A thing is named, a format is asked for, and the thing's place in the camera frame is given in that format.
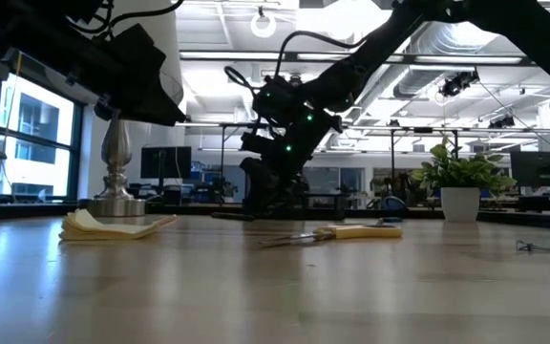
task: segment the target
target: computer monitor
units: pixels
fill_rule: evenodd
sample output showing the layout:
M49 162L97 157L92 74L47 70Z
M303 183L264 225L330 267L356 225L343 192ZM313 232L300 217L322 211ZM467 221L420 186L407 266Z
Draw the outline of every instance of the computer monitor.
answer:
M517 186L550 186L550 152L511 152Z
M162 192L167 178L190 178L191 147L144 147L141 148L141 177L158 179Z

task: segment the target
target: scissors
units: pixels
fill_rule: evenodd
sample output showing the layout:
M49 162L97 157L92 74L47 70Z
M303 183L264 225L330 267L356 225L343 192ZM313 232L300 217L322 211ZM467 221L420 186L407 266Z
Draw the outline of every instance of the scissors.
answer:
M283 238L260 242L263 246L291 245L299 241L312 239L313 241L344 240L362 238L400 238L402 228L391 225L340 225L324 226L311 233L290 235Z

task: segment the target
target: wire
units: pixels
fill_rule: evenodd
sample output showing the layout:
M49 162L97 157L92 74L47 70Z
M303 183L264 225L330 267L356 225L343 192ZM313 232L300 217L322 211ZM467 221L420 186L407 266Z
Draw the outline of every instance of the wire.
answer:
M176 146L176 173L177 173L177 176L180 177L180 164L178 163L178 147ZM181 183L180 181L178 181L178 179L176 179L176 184L180 187L180 206L181 206L181 193L183 192L183 179L181 179Z
M367 39L369 39L369 36L370 36L370 34L368 34L368 35L362 37L362 39L360 39L358 42L353 43L353 44L349 44L349 43L340 42L336 39L330 38L328 36L325 36L325 35L322 35L322 34L319 34L319 33L316 33L316 32L308 32L308 31L293 32L293 33L289 34L286 37L286 39L284 40L284 42L282 43L282 47L279 51L279 56L277 58L277 67L275 68L275 76L279 75L279 72L281 70L282 62L283 62L283 59L284 59L284 53L286 52L287 43L289 43L292 40L292 38L297 37L297 36L301 36L301 35L308 36L308 37L311 37L311 38L315 38L315 39L327 42L329 44L332 44L334 46L344 48L344 49L357 48L357 47L361 46L362 44L364 44L364 42L366 42ZM233 81L234 83L248 89L252 93L252 96L256 97L256 90L259 90L260 87L254 87L254 86L250 85L249 82L245 79L245 77L243 77L243 75L239 71L234 69L233 67L230 67L230 66L224 67L224 72L226 73L226 75L228 75L228 78L230 78L231 81ZM258 124L260 124L261 119L262 119L262 117L260 116L260 114L258 114L258 118L256 118L256 121L254 121L254 123L256 125L254 126L254 129L252 130L252 135L256 135L256 133L258 132ZM272 126L277 126L278 125L271 118L267 118L266 121L268 121L268 123Z
M513 111L511 111L507 106L505 106L495 95L494 93L492 93L492 91L490 91L480 80L478 81L478 83L485 89L485 91L487 91L487 93L503 108L505 109L509 115L511 115L512 117L514 117L516 120L519 121L519 123L523 124L523 126L528 130L530 131L531 133L533 133L534 135L536 135L539 139L543 140L545 143L547 143L548 145L550 145L550 141L545 139L542 135L540 135L536 130L534 130L534 128L532 128L531 126L527 125L523 120L521 120L521 118L519 118L517 115L515 115L515 113L513 113Z
M181 6L181 4L183 4L183 2L184 2L184 0L178 0L175 4L169 6L166 9L162 9L162 10L139 11L139 12L125 13L125 14L119 15L118 17L114 18L114 20L112 20L112 22L110 23L110 26L113 28L117 23L119 23L123 20L131 19L131 18L151 17L151 16L158 16L158 15L171 13L172 11L177 10L178 7Z
M84 33L95 33L95 34L98 34L98 33L102 33L104 31L108 31L108 33L111 33L112 32L112 27L114 25L112 25L111 21L112 21L112 12L114 10L114 0L106 0L107 1L107 14L105 15L105 18L101 17L100 15L96 14L94 16L94 18L98 21L101 22L101 26L99 26L98 28L94 28L94 29L89 29L89 28L82 28L81 26L75 24L74 22L72 22L71 20L69 20L69 24L76 30L78 30L79 32L84 32Z
M252 93L252 96L256 97L256 90L259 90L260 87L252 86L249 81L247 81L245 77L233 67L224 67L224 72L226 73L230 81L248 89Z
M293 33L289 34L286 37L286 39L284 39L284 43L282 43L282 48L279 50L279 57L277 58L277 67L275 68L275 76L279 75L279 71L282 67L282 61L284 60L284 53L286 52L287 43L289 43L292 40L292 38L298 37L298 36L301 36L301 35L308 36L308 37L315 38L315 39L319 39L321 41L327 42L329 44L332 44L332 45L340 47L340 48L354 49L354 48L357 48L357 47L361 46L362 44L364 44L364 42L366 42L367 39L369 39L370 33L367 34L366 36L362 37L362 39L360 39L358 42L353 43L353 44L349 44L349 43L340 42L336 39L330 38L328 36L325 36L323 34L319 34L319 33L316 33L316 32L308 32L308 31L293 32Z

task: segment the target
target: potted plant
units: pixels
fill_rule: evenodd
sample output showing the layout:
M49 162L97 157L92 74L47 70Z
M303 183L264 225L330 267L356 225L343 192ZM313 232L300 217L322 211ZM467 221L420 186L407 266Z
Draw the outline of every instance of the potted plant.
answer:
M501 155L476 154L469 159L455 157L456 151L449 151L445 138L430 150L432 163L422 162L423 168L413 172L412 177L422 187L440 189L441 203L448 222L474 222L480 203L480 190L489 189L498 193L516 182L504 176L496 162Z

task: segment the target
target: small metal part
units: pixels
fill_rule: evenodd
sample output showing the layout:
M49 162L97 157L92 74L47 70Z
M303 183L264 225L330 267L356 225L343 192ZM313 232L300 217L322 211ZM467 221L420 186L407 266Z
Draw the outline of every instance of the small metal part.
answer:
M307 239L313 239L313 240L324 240L325 235L323 234L314 234L314 233L304 233L304 234L297 234L297 235L289 235L283 238L277 238L272 240L266 240L263 242L260 242L258 244L263 246L284 246L284 245L291 245L298 241L304 241Z
M534 245L533 243L525 243L521 240L517 240L517 251L527 251L527 252L542 251L542 252L550 253L550 247L540 247L538 245Z

